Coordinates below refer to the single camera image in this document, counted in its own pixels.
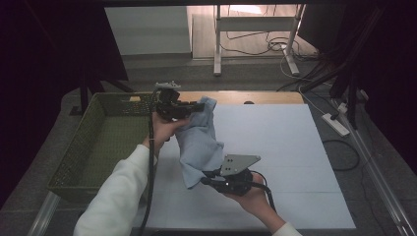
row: light blue cloth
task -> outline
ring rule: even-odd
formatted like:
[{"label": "light blue cloth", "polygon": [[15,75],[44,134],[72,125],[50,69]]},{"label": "light blue cloth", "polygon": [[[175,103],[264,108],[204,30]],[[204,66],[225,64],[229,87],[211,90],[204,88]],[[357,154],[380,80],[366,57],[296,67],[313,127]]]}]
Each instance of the light blue cloth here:
[{"label": "light blue cloth", "polygon": [[192,113],[190,123],[175,133],[180,147],[184,183],[188,189],[196,186],[205,177],[202,170],[218,169],[224,159],[224,143],[215,139],[212,120],[217,101],[203,96],[199,103],[205,104],[205,110]]}]

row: basket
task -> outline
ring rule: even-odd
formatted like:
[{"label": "basket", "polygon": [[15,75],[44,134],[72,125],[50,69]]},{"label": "basket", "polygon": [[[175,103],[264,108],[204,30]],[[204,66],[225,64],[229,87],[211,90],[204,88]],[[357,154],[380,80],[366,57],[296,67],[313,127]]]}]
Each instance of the basket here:
[{"label": "basket", "polygon": [[150,93],[96,93],[47,189],[70,203],[89,203],[149,132]]}]

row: white table surface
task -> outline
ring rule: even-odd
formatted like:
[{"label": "white table surface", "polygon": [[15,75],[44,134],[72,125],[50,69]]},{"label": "white table surface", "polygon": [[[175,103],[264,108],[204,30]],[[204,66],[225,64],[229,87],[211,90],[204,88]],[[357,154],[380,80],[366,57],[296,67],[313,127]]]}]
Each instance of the white table surface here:
[{"label": "white table surface", "polygon": [[[298,229],[354,229],[306,104],[220,105],[216,138],[224,154],[259,155],[250,167],[268,180],[278,213]],[[184,230],[266,230],[234,201],[209,186],[185,188],[175,138],[159,154],[148,226]],[[142,222],[141,206],[135,227]]]}]

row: gray floor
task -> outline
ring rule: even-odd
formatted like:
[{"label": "gray floor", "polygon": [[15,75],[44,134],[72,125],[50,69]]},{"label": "gray floor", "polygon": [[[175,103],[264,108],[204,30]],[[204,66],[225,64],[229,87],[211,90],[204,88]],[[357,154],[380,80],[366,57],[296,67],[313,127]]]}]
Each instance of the gray floor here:
[{"label": "gray floor", "polygon": [[[174,80],[183,90],[276,90],[294,79],[285,77],[279,67],[280,59],[242,59],[223,61],[221,77],[212,75],[210,60],[191,60],[189,57],[125,57],[129,75],[126,85],[138,91],[153,90],[156,82]],[[316,62],[297,62],[302,74],[308,73]],[[283,69],[289,73],[286,64]],[[104,84],[108,91],[120,91]],[[320,95],[328,96],[328,86],[315,89]],[[332,108],[311,93],[306,94],[324,112]],[[62,100],[62,110],[47,140],[40,149],[32,166],[0,211],[0,235],[27,235],[30,226],[47,194],[45,189],[49,178],[60,159],[75,129],[80,116],[70,116],[73,106],[80,104],[79,92],[74,90]],[[374,159],[380,165],[387,181],[403,204],[408,216],[417,222],[417,177],[404,163],[401,156],[389,144],[380,131],[358,107],[359,130],[376,154]],[[321,118],[321,113],[311,106],[312,115],[323,140],[341,139]],[[354,153],[338,144],[325,145],[333,167],[351,164]],[[303,235],[399,235],[390,215],[376,191],[363,162],[358,168],[347,172],[335,172],[357,230],[312,231],[301,230]],[[84,205],[61,201],[45,235],[72,235],[74,225]]]}]

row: white long sleeve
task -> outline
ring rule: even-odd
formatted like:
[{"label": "white long sleeve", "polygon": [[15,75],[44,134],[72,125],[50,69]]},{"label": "white long sleeve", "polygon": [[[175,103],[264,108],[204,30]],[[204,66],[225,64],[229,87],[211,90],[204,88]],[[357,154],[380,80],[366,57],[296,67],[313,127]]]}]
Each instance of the white long sleeve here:
[{"label": "white long sleeve", "polygon": [[149,149],[138,145],[117,163],[78,220],[74,235],[130,235],[148,173]]},{"label": "white long sleeve", "polygon": [[290,223],[286,222],[272,236],[301,236],[301,234]]}]

